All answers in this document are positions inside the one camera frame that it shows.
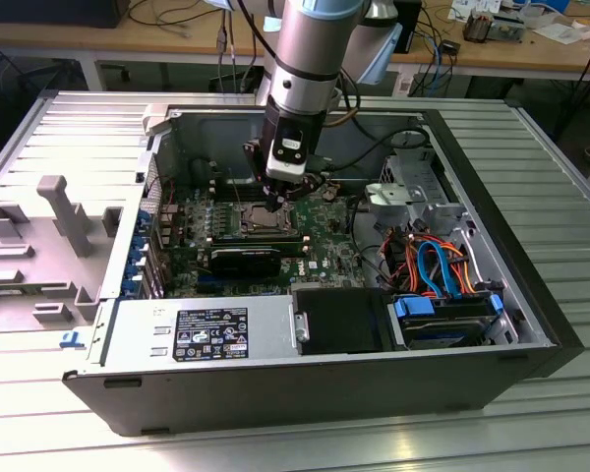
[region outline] orange cable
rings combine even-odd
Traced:
[[[474,290],[474,287],[472,286],[472,282],[470,282],[470,276],[468,275],[468,263],[463,263],[463,266],[465,269],[465,281],[468,285],[468,290],[470,293],[476,293],[476,290]]]
[[[459,279],[459,284],[461,285],[461,293],[466,293],[465,286],[463,285],[463,279],[461,278],[461,272],[455,265],[451,265],[452,270],[456,274],[457,278]]]

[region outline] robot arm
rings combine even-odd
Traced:
[[[245,145],[256,175],[265,184],[266,207],[277,210],[323,181],[318,174],[307,173],[307,161],[317,147],[344,61],[359,82],[371,83],[372,76],[380,76],[400,33],[397,11],[389,0],[208,3],[230,10],[244,7],[259,15],[281,14],[262,135]]]

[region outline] lab floor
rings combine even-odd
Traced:
[[[21,71],[29,71],[38,67],[51,65],[48,60],[13,58]],[[156,64],[128,63],[131,80],[127,83],[121,80],[118,71],[105,71],[105,79],[110,90],[121,91],[162,91],[162,79]],[[19,87],[18,72],[5,60],[0,59],[0,149],[7,142],[30,105],[34,102],[36,93],[31,84],[24,89]],[[170,85],[173,91],[207,91],[207,82],[215,77],[214,66],[206,65],[169,65]],[[50,81],[54,89],[85,89],[85,84],[79,80],[69,82],[65,74],[54,78],[51,75],[40,76],[31,81],[40,89],[46,88]],[[372,87],[363,87],[363,95],[389,95],[393,87],[394,74],[387,74],[383,82]],[[542,126],[550,131],[555,123],[561,102],[569,94],[568,83],[550,81],[525,80],[521,85],[515,85],[509,91],[507,98],[520,103],[530,115]],[[472,82],[468,97],[495,98],[502,88],[502,83],[493,78],[479,78]],[[461,97],[456,88],[448,89],[448,97]],[[584,150],[590,147],[590,99],[586,106],[579,111],[571,125],[559,142],[561,150],[572,160],[584,174],[590,173],[590,162],[584,158]]]

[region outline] desk clutter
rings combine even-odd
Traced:
[[[561,44],[590,40],[590,20],[565,15],[568,0],[454,0],[448,18],[471,42],[521,42],[528,30]]]

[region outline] wooden desk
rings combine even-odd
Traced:
[[[444,32],[443,37],[461,44],[455,75],[487,75],[536,79],[578,79],[590,54],[590,43],[579,41],[568,46],[551,41],[528,31],[521,44],[488,42],[475,44],[463,40],[462,24],[446,23],[450,0],[427,0],[427,9],[434,26]],[[192,4],[192,0],[156,0],[158,11]],[[168,15],[168,21],[176,21],[210,10],[200,4],[192,10]],[[570,15],[590,15],[590,6],[571,4]],[[149,5],[144,5],[134,15],[146,22],[153,22]],[[143,62],[216,62],[215,37],[220,26],[220,15],[213,13],[189,23],[188,38],[156,27],[136,24],[125,18],[117,29],[90,29],[77,27],[51,27],[41,25],[0,25],[0,47],[6,54],[29,57],[76,59],[84,69],[88,87],[103,90],[104,82],[97,61]],[[252,36],[242,15],[234,15],[234,32],[237,56],[245,64],[252,54]],[[415,38],[409,54],[397,54],[389,69],[398,72],[401,81],[412,79],[420,69],[431,62],[432,55],[424,42]]]

